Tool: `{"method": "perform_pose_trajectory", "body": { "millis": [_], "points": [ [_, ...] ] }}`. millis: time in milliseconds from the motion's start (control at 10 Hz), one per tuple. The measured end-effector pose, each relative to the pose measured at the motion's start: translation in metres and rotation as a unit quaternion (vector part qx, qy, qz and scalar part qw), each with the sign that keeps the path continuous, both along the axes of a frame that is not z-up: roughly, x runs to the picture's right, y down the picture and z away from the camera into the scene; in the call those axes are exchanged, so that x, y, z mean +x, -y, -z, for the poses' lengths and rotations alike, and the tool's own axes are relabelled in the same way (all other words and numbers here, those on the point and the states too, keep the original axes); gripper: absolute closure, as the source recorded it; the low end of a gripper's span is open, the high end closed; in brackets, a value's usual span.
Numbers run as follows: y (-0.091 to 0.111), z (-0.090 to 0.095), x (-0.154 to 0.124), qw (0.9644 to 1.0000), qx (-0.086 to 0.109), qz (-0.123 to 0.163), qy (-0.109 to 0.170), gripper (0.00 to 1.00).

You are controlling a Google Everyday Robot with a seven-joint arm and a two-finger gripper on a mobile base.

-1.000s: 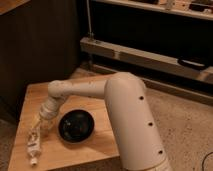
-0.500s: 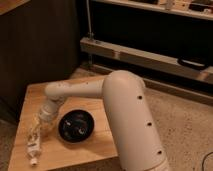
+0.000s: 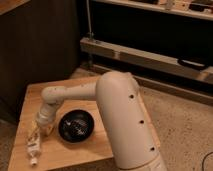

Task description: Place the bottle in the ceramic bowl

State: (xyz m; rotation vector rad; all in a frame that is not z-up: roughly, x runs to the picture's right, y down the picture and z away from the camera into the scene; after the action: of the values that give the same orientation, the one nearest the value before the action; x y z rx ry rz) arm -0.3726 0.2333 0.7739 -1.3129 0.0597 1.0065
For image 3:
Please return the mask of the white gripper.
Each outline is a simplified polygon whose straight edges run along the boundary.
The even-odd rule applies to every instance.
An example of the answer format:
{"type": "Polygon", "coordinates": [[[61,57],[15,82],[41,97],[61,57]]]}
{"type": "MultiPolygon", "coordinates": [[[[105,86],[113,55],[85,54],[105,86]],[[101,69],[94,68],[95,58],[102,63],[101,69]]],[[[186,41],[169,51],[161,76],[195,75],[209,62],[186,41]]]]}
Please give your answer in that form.
{"type": "Polygon", "coordinates": [[[37,132],[40,127],[45,128],[45,136],[49,136],[54,130],[56,114],[55,113],[47,113],[44,114],[42,112],[38,112],[36,115],[36,121],[31,123],[31,129],[33,132],[37,132]]]}

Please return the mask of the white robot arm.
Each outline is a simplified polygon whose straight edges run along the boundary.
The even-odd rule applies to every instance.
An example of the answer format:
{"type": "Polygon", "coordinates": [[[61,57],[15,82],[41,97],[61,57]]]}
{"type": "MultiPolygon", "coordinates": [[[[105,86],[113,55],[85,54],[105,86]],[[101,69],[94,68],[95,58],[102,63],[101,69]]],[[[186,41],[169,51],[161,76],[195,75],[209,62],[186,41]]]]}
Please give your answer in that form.
{"type": "Polygon", "coordinates": [[[140,87],[129,72],[111,71],[93,83],[42,90],[36,123],[46,131],[64,101],[94,100],[118,171],[167,171],[141,104],[140,87]]]}

